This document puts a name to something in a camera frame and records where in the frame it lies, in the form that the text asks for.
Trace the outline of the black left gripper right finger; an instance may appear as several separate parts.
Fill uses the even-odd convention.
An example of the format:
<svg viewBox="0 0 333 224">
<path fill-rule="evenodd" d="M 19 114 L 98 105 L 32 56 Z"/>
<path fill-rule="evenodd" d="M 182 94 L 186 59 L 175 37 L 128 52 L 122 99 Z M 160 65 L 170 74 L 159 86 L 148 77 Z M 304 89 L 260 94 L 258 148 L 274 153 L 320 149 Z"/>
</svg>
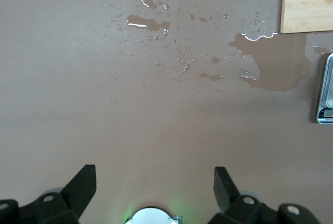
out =
<svg viewBox="0 0 333 224">
<path fill-rule="evenodd" d="M 241 194 L 225 167 L 214 169 L 213 190 L 220 212 L 209 223 L 319 223 L 301 205 L 285 203 L 273 210 L 256 197 Z"/>
</svg>

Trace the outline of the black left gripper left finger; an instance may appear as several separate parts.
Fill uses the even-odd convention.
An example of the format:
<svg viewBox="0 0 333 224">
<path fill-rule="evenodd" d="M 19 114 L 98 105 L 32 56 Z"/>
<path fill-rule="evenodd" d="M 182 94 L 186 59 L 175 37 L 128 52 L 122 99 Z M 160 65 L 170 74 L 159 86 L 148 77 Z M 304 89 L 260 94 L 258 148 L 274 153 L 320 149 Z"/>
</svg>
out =
<svg viewBox="0 0 333 224">
<path fill-rule="evenodd" d="M 96 166 L 84 165 L 59 192 L 44 193 L 25 206 L 1 200 L 1 223 L 79 223 L 96 190 Z"/>
</svg>

